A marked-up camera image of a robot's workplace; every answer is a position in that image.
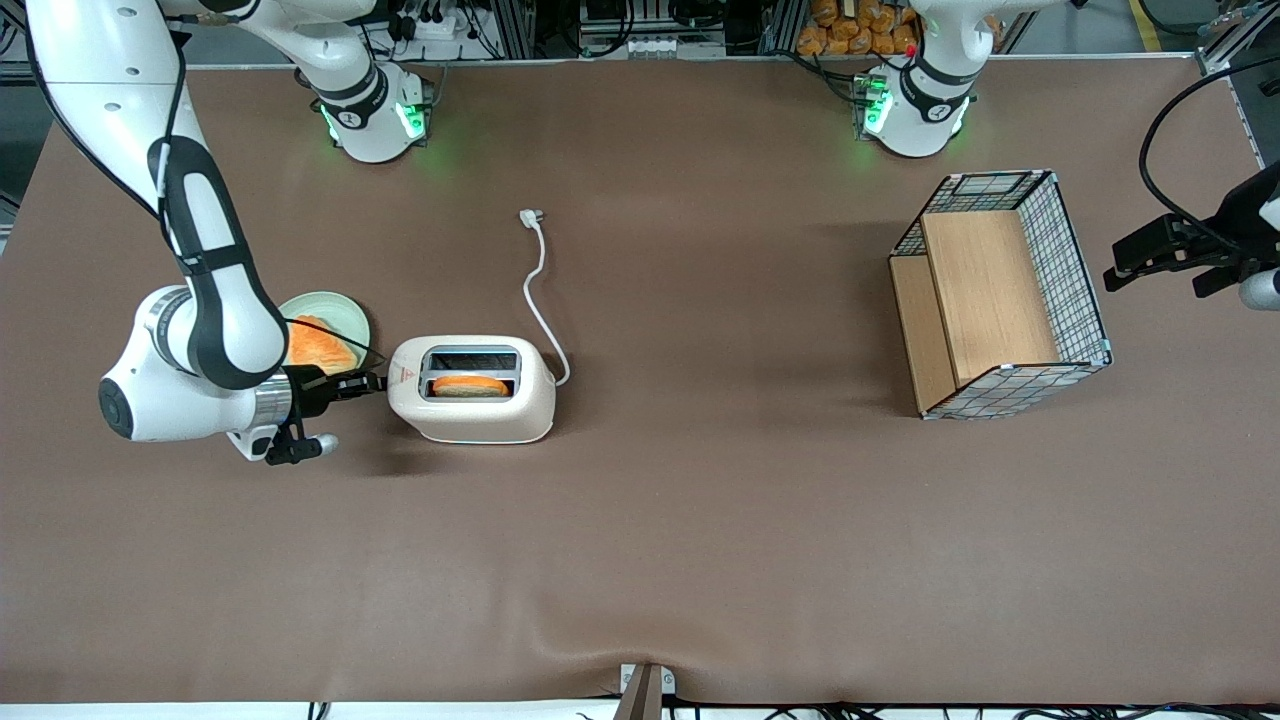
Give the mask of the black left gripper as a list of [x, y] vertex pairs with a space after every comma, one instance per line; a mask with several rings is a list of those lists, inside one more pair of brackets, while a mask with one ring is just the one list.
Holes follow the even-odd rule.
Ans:
[[1194, 268], [1230, 266], [1235, 272], [1277, 269], [1277, 228], [1263, 209], [1277, 200], [1279, 164], [1258, 170], [1230, 190], [1217, 210], [1203, 220], [1215, 237], [1204, 258], [1206, 241], [1190, 223], [1162, 215], [1114, 243], [1114, 266], [1103, 274], [1107, 292], [1117, 292], [1137, 279]]

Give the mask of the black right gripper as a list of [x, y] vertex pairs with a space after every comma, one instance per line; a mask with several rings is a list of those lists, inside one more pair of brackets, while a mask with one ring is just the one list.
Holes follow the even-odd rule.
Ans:
[[370, 396], [374, 389], [384, 389], [387, 378], [376, 372], [347, 372], [330, 377], [320, 366], [287, 365], [285, 378], [291, 387], [288, 421], [302, 421], [323, 415], [334, 401], [347, 401]]

